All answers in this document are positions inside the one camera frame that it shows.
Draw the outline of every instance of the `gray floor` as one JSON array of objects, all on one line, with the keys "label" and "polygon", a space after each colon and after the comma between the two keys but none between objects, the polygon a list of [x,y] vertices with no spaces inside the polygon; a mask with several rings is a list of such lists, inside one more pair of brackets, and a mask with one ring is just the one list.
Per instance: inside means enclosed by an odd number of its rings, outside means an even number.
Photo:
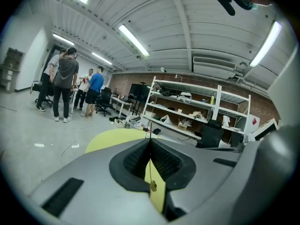
[{"label": "gray floor", "polygon": [[[75,140],[76,132],[79,148],[69,147],[62,155],[62,166],[73,161],[84,151],[90,141],[101,132],[116,129],[109,122],[109,115],[94,114],[93,118],[80,117],[81,111],[74,110],[69,123],[62,122],[62,108],[60,103],[61,121],[55,122],[52,108],[43,104],[45,112],[35,109],[38,93],[29,91],[6,94],[0,90],[0,153],[5,150],[1,166],[7,170],[15,184],[29,194],[41,180],[60,169],[60,154]],[[44,144],[45,147],[36,147],[34,144]]]}]

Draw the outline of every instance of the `bottle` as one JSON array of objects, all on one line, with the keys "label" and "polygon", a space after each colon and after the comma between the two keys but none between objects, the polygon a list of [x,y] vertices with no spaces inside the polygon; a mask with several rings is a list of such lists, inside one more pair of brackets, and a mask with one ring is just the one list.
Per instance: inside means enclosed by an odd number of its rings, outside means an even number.
[{"label": "bottle", "polygon": [[211,104],[211,105],[214,104],[214,99],[215,99],[215,97],[212,95],[211,98],[210,98],[210,104]]}]

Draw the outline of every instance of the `person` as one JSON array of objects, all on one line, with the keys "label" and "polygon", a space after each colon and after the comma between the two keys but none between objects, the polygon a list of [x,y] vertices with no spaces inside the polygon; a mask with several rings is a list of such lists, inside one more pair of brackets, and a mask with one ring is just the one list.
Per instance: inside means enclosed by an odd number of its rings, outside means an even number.
[{"label": "person", "polygon": [[54,79],[54,98],[53,98],[53,112],[54,120],[58,122],[58,102],[60,94],[64,101],[64,122],[67,123],[71,120],[69,117],[69,98],[71,89],[75,89],[79,64],[75,60],[77,57],[77,50],[73,47],[68,48],[64,56],[59,60],[59,68],[57,75]]},{"label": "person", "polygon": [[100,94],[100,89],[103,86],[104,79],[102,76],[102,72],[103,67],[99,66],[97,68],[97,73],[92,76],[91,80],[89,81],[89,84],[85,89],[85,92],[87,92],[85,102],[88,105],[86,107],[85,114],[81,115],[83,118],[93,117],[96,98]]},{"label": "person", "polygon": [[78,92],[77,92],[76,99],[74,102],[74,109],[76,109],[78,106],[78,101],[79,101],[80,96],[81,96],[81,101],[79,104],[79,110],[83,109],[83,103],[84,103],[85,96],[86,96],[86,92],[84,90],[86,89],[86,87],[89,83],[89,80],[92,78],[93,72],[94,72],[94,70],[92,68],[90,68],[88,74],[85,74],[85,75],[82,75],[81,77],[79,77],[79,79],[81,79],[82,82],[78,88]]},{"label": "person", "polygon": [[42,88],[41,91],[39,92],[39,96],[37,99],[37,106],[36,106],[36,109],[40,112],[45,111],[45,109],[42,107],[42,102],[44,101],[45,96],[48,92],[49,83],[52,83],[55,78],[58,65],[59,65],[58,61],[60,58],[62,58],[62,55],[64,54],[65,51],[66,51],[65,49],[61,49],[59,55],[54,55],[51,58],[51,60],[48,62],[48,65],[42,74],[42,80],[43,80]]}]

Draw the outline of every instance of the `black chair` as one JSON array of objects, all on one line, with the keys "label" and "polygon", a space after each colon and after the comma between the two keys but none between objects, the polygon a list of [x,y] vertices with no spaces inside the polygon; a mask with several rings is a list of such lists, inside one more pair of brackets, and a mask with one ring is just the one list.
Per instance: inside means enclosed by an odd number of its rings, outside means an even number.
[{"label": "black chair", "polygon": [[202,137],[196,147],[218,148],[223,133],[222,124],[219,121],[209,120],[202,128]]},{"label": "black chair", "polygon": [[[32,85],[31,85],[31,88],[30,88],[30,94],[33,92],[33,91],[38,91],[40,92],[41,89],[42,89],[42,83],[36,83],[36,82],[39,82],[39,81],[33,81]],[[49,84],[48,85],[48,90],[47,90],[47,94],[44,98],[44,100],[42,101],[42,103],[47,103],[50,107],[52,106],[53,104],[53,101],[49,98],[49,97],[53,97],[54,96],[54,85],[53,83]]]},{"label": "black chair", "polygon": [[96,113],[103,112],[104,116],[106,116],[106,113],[111,115],[111,113],[107,110],[107,108],[113,107],[113,105],[110,104],[111,95],[112,92],[110,88],[101,90],[101,94],[96,99]]}]

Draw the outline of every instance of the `computer screen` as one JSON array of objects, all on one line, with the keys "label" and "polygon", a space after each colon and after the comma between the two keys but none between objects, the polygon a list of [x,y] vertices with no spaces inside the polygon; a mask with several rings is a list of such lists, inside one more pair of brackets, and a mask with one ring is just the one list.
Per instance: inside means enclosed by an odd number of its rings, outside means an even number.
[{"label": "computer screen", "polygon": [[149,94],[149,85],[132,84],[128,97],[137,101],[144,102]]}]

